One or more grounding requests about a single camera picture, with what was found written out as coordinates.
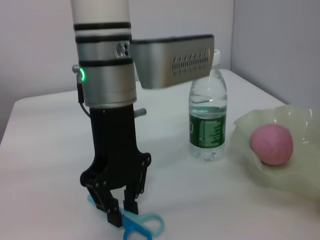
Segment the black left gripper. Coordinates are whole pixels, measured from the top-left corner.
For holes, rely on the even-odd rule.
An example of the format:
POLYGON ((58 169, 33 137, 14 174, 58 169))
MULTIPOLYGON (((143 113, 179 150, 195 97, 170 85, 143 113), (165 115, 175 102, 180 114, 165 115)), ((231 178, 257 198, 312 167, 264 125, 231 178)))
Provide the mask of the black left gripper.
POLYGON ((87 188, 96 208, 106 213, 107 221, 119 227, 119 201, 110 190, 126 187, 124 209, 138 214, 136 199, 145 191, 151 155, 137 147, 133 105, 91 108, 89 112, 94 159, 81 174, 80 183, 87 188))

